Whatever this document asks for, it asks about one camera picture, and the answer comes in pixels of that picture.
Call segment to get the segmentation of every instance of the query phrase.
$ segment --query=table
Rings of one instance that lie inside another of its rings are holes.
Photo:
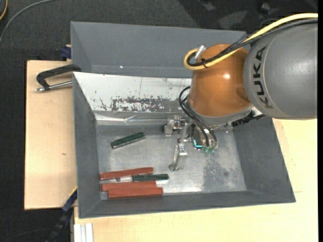
[[[34,92],[37,73],[69,63],[27,63],[26,210],[62,207],[76,185],[72,89]],[[318,241],[317,120],[274,125],[296,203],[91,219],[79,219],[75,206],[73,221],[93,223],[95,242]]]

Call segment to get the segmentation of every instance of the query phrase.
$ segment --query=metal clamp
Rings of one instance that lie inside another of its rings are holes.
[[[56,75],[65,74],[68,72],[81,72],[81,68],[79,68],[77,65],[68,65],[68,66],[58,67],[55,69],[51,69],[51,70],[39,73],[36,77],[36,80],[42,86],[42,88],[37,88],[37,89],[35,89],[35,91],[38,91],[38,92],[47,91],[47,90],[51,90],[54,88],[59,88],[62,86],[72,84],[73,83],[72,81],[68,81],[68,82],[58,83],[58,84],[54,84],[54,85],[49,85],[47,83],[47,81],[45,80],[46,78],[53,77]]]

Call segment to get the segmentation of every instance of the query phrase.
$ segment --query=black carpet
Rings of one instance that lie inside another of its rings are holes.
[[[37,1],[9,0],[0,33],[15,13]],[[63,60],[60,50],[70,43],[70,21],[251,32],[266,19],[318,10],[318,0],[271,0],[269,13],[263,14],[261,1],[65,0],[20,15],[0,44],[0,242],[44,241],[60,217],[54,209],[23,210],[26,60]],[[62,241],[68,241],[68,232]]]

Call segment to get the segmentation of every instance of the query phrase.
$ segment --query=white cable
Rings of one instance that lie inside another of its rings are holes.
[[[42,4],[44,4],[44,3],[48,3],[48,2],[53,2],[53,1],[58,1],[58,0],[43,0],[43,1],[39,1],[39,2],[36,2],[36,3],[34,3],[34,4],[32,4],[32,5],[29,5],[29,6],[27,6],[27,7],[25,7],[24,9],[22,9],[22,10],[20,10],[19,12],[17,12],[9,21],[8,21],[8,23],[7,23],[7,25],[5,26],[5,28],[4,28],[4,30],[3,30],[3,32],[2,32],[2,34],[1,34],[1,36],[0,36],[0,45],[1,45],[1,42],[2,42],[2,39],[3,39],[3,37],[4,37],[4,35],[5,35],[5,33],[6,33],[6,31],[7,31],[7,29],[9,28],[9,26],[10,26],[10,24],[21,14],[21,13],[23,13],[24,11],[26,11],[26,10],[28,10],[28,9],[30,9],[30,8],[32,8],[32,7],[34,7],[34,6],[37,6],[37,5],[42,5]]]

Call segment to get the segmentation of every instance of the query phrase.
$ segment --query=yellow cable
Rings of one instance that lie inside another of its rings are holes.
[[[278,21],[275,21],[271,24],[269,24],[268,26],[260,29],[259,31],[257,31],[255,34],[251,35],[249,38],[247,38],[246,40],[244,40],[243,42],[246,42],[248,41],[249,39],[252,39],[252,38],[255,38],[255,37],[258,37],[260,35],[263,35],[267,32],[269,32],[270,30],[284,24],[284,23],[287,23],[287,22],[290,22],[290,21],[295,21],[295,20],[300,20],[300,19],[308,19],[308,18],[318,18],[318,14],[314,14],[314,13],[305,13],[305,14],[295,14],[295,15],[291,15],[291,16],[288,16],[288,17],[285,17],[285,18],[282,18]],[[236,51],[238,51],[240,48],[234,50],[234,51],[231,51],[230,53],[227,53],[211,62],[208,62],[205,64],[206,67],[210,67],[210,66],[213,66],[215,64],[217,64],[218,62],[222,61],[223,59],[231,56],[232,54],[234,54]],[[190,66],[189,64],[187,64],[187,58],[192,54],[192,53],[195,53],[197,52],[197,48],[196,49],[193,49],[191,51],[189,51],[185,57],[184,57],[184,66],[187,68],[187,69],[190,69],[190,70],[202,70],[202,69],[205,69],[205,66],[204,65],[201,65],[201,66]]]

